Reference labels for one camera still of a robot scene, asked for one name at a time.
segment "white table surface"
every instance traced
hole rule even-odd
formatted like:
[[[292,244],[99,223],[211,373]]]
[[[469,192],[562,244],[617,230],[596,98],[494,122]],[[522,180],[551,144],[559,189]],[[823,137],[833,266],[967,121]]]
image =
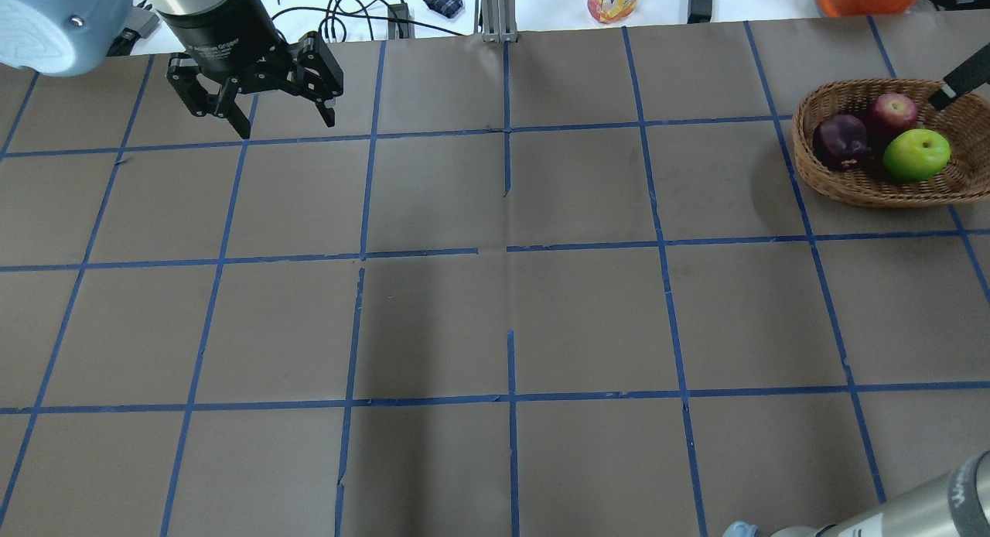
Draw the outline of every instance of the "white table surface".
[[[294,7],[326,7],[328,0],[262,0],[272,14]],[[413,19],[431,25],[443,26],[455,32],[473,31],[474,0],[464,0],[464,11],[454,19],[436,14],[425,7],[423,0],[406,0],[410,4]],[[599,25],[588,14],[587,0],[516,0],[517,26],[519,30],[567,30],[596,29]],[[344,2],[344,9],[355,9],[354,2]],[[385,15],[381,5],[372,8],[375,15]],[[713,21],[760,21],[761,19],[799,19],[818,16],[814,0],[715,0]],[[297,11],[280,16],[276,26],[293,41],[309,30],[315,29],[322,16],[318,12]],[[687,0],[640,0],[636,11],[621,25],[677,25],[686,22]],[[348,40],[367,40],[367,22],[363,19],[344,19]],[[375,39],[386,37],[386,22],[374,23]],[[416,26],[416,37],[446,36],[442,32]],[[165,26],[160,26],[147,40],[135,44],[135,53],[170,53],[183,47]]]

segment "black device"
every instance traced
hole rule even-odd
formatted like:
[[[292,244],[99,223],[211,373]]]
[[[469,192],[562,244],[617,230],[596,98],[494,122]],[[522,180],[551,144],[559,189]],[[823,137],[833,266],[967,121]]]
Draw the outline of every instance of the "black device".
[[[687,23],[712,21],[712,0],[687,0]]]
[[[388,22],[388,39],[410,39],[413,36],[413,23],[410,21],[409,4],[392,2],[388,5],[388,15],[399,22]]]
[[[234,102],[237,94],[282,90],[316,105],[333,127],[333,99],[343,94],[343,71],[317,32],[288,43],[261,0],[152,0],[186,53],[169,58],[169,82],[194,116],[223,118],[242,139],[251,122]],[[220,85],[210,94],[203,75]]]

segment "grid square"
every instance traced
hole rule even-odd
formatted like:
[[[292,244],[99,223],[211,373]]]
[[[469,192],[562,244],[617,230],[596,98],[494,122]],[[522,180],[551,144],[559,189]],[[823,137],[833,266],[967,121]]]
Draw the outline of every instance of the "grid square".
[[[512,125],[637,120],[622,30],[540,32],[509,44],[509,59]]]
[[[656,248],[509,261],[519,392],[678,388]]]
[[[664,237],[803,234],[772,122],[647,130]]]
[[[189,113],[180,100],[176,89],[167,78],[169,57],[159,55],[148,76],[148,86],[141,99],[141,109],[134,120],[128,146],[189,145],[194,142],[234,142],[240,136],[226,120],[220,118],[198,118]],[[211,94],[219,92],[220,85],[199,76],[200,82]],[[248,116],[251,111],[251,98],[240,96],[237,106]]]
[[[4,491],[7,491],[7,481],[21,452],[28,419],[29,415],[0,415],[0,487]]]
[[[0,407],[34,405],[77,276],[0,273]]]
[[[781,121],[787,153],[794,160],[792,121]],[[807,219],[815,234],[890,234],[899,231],[954,230],[945,206],[927,208],[862,208],[832,200],[799,181]]]
[[[845,393],[694,398],[691,420],[710,531],[740,512],[769,535],[877,505]]]
[[[196,399],[343,399],[357,263],[228,265]]]
[[[890,76],[864,16],[761,21],[752,27],[778,114],[793,114],[824,83]]]
[[[28,69],[0,66],[0,86],[4,87],[4,91],[0,92],[0,141],[6,141],[10,134],[14,118],[17,118],[17,113],[21,110],[24,95],[34,77],[35,72]]]
[[[691,388],[845,385],[806,243],[685,245],[667,256]]]
[[[4,535],[156,535],[183,414],[42,415]]]
[[[523,535],[697,535],[681,403],[519,404]]]
[[[185,403],[213,266],[89,270],[45,405]]]
[[[148,57],[107,59],[77,77],[38,79],[10,152],[116,149],[131,120]]]
[[[368,262],[354,396],[505,393],[503,256]]]
[[[216,258],[241,149],[128,154],[114,180],[93,262]]]
[[[990,202],[956,205],[959,220],[968,230],[990,230]]]
[[[990,379],[990,308],[959,238],[819,249],[857,382]]]
[[[906,15],[878,15],[873,19],[890,63],[902,78],[940,80],[984,46],[985,40],[965,33],[990,29],[990,12],[980,9],[916,12],[909,19]],[[990,86],[975,92],[990,97]]]
[[[367,153],[365,141],[248,150],[227,256],[358,252]]]
[[[390,40],[378,132],[503,127],[502,85],[502,44],[480,34]]]
[[[512,138],[510,245],[655,241],[635,128]]]
[[[333,532],[342,409],[197,411],[172,537]]]
[[[0,163],[0,265],[82,262],[113,156],[27,157]]]
[[[990,442],[990,390],[867,392],[859,401],[888,496],[958,467]]]
[[[316,104],[284,92],[258,96],[254,139],[299,139],[304,136],[368,135],[374,109],[379,43],[335,43],[333,57],[343,68],[343,96],[336,99],[336,125],[326,128]]]
[[[502,135],[378,142],[368,251],[504,248],[504,152]]]
[[[354,409],[340,534],[505,537],[509,471],[507,404]]]
[[[972,245],[976,258],[980,261],[983,275],[990,275],[990,234],[969,236],[969,244]]]
[[[647,121],[770,113],[741,22],[637,27],[629,39]]]

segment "power adapter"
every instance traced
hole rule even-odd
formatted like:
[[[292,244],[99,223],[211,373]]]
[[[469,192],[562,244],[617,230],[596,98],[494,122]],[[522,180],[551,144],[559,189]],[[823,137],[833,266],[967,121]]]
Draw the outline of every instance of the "power adapter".
[[[393,4],[389,4],[388,18],[410,21],[409,4],[407,2],[393,2]],[[388,39],[410,39],[411,37],[413,37],[413,23],[388,22]]]
[[[687,23],[712,21],[712,0],[687,0]]]

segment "robotic arm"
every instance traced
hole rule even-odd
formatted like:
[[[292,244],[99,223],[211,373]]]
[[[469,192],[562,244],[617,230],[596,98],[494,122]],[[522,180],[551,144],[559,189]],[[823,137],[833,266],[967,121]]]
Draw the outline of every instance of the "robotic arm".
[[[149,0],[185,53],[169,58],[169,82],[193,116],[230,122],[241,138],[251,124],[237,94],[283,90],[315,104],[333,127],[343,71],[317,32],[288,43],[261,0]],[[120,33],[133,0],[0,0],[0,62],[70,76],[95,68]],[[220,85],[209,94],[203,75]]]

